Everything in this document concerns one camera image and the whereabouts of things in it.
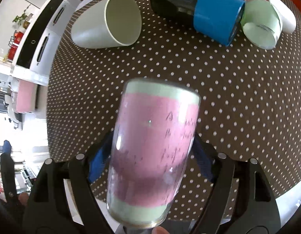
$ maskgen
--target black cabinet door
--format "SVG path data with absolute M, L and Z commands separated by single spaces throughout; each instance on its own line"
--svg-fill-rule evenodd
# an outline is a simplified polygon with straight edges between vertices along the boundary
M 49 23 L 51 17 L 63 0 L 51 0 L 41 12 L 34 26 L 31 28 L 24 45 L 21 48 L 16 64 L 24 68 L 30 68 L 32 57 L 37 48 L 39 40 Z

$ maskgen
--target table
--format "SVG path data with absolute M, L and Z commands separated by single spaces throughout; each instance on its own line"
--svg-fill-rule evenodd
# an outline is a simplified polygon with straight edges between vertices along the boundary
M 202 97 L 197 132 L 218 152 L 246 161 L 257 158 L 276 197 L 301 180 L 301 14 L 297 28 L 282 33 L 273 50 L 251 44 L 239 29 L 229 47 L 153 14 L 149 0 L 135 0 L 142 32 L 129 47 L 85 49 L 70 30 L 100 0 L 76 11 L 63 34 L 51 70 L 47 129 L 50 155 L 67 161 L 113 129 L 128 79 L 159 78 L 195 89 Z M 106 200 L 108 167 L 91 187 Z M 212 190 L 190 154 L 168 218 L 196 220 Z M 238 189 L 234 180 L 226 215 Z

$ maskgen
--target red container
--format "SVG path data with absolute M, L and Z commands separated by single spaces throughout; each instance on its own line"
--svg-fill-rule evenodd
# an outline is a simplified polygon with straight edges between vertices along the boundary
M 19 44 L 21 41 L 21 38 L 24 36 L 24 34 L 22 32 L 17 32 L 14 35 L 14 43 Z
M 16 50 L 17 50 L 17 46 L 13 44 L 11 46 L 9 52 L 8 52 L 7 58 L 10 59 L 10 60 L 13 60 L 14 56 L 15 56 L 15 53 L 16 53 Z

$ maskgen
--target metal screw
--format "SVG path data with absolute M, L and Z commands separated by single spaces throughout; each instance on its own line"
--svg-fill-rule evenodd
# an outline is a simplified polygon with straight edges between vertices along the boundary
M 76 159 L 78 159 L 78 160 L 84 159 L 84 154 L 80 153 L 80 154 L 76 155 Z
M 251 162 L 252 164 L 257 164 L 257 163 L 258 163 L 257 159 L 254 159 L 254 158 L 250 159 L 250 162 Z
M 223 152 L 220 152 L 218 154 L 218 158 L 220 158 L 220 159 L 226 159 L 226 155 Z
M 51 164 L 52 163 L 52 159 L 46 159 L 44 162 L 45 162 L 45 164 Z

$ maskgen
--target pink cup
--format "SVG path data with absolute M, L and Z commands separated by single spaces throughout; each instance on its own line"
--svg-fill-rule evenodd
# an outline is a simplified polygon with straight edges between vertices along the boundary
M 200 96 L 167 82 L 133 79 L 115 126 L 107 208 L 125 226 L 151 228 L 167 216 L 195 134 Z

